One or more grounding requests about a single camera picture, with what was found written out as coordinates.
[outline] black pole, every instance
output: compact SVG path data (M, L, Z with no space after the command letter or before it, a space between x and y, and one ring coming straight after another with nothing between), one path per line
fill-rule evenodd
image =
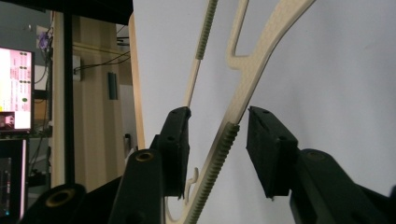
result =
M64 0L64 177L66 184L75 180L73 115L73 22L70 1Z

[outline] beige plastic hanger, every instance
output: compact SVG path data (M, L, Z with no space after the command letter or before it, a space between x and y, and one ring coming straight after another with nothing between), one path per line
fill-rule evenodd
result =
M314 1L315 0L280 0L262 30L260 39L253 52L248 56L237 56L235 55L235 49L248 8L248 0L239 1L226 55L228 65L232 69L240 70L242 76L233 99L219 126L219 130L207 155L201 173L198 175L198 169L195 168L194 177L188 180L186 184L186 198L184 200L183 212L180 219L172 219L166 207L166 223L180 224L197 222L233 144L233 140L237 135L239 122L248 107L248 102L256 89L268 59L282 36L300 16L304 14ZM191 83L194 83L197 72L197 67L192 69L191 80L193 80L193 82ZM190 88L187 91L187 105L190 105L191 101L191 88L193 88L193 84L190 84ZM189 196L191 185L194 183L195 187L193 188L191 196Z

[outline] green ribbed grip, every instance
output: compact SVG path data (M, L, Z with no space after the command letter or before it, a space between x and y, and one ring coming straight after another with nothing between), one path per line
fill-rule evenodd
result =
M202 60L204 58L207 39L209 38L210 29L212 27L213 18L215 17L216 7L219 0L210 0L207 6L204 25L202 27L201 36L199 38L198 49L195 59Z
M192 208L192 215L188 223L195 224L204 209L207 198L209 197L210 191L215 185L216 179L221 171L221 167L225 162L225 159L230 152L233 140L239 132L239 125L227 123L224 132L222 133L215 154L212 157L212 162L208 167L206 173L207 178L202 182L202 190L198 192L198 203Z

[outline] gray wall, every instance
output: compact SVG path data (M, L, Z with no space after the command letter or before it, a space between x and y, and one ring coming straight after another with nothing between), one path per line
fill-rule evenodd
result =
M0 46L35 51L35 64L43 65L36 48L36 26L50 27L50 12L0 2Z
M190 119L201 168L239 81L225 62L237 0L219 1ZM237 48L248 54L276 0L251 1ZM206 1L134 1L146 147L182 106ZM300 148L333 155L352 179L389 195L396 184L396 2L318 0L276 47L250 105L276 114ZM289 198L265 198L245 149L248 113L199 223L293 223ZM175 217L181 203L172 203Z

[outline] computer screen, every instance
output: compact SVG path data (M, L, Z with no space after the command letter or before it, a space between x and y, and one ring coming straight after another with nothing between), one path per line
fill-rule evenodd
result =
M26 148L24 139L0 140L0 223L17 223L25 210Z
M32 51L0 47L0 134L32 130L34 63Z

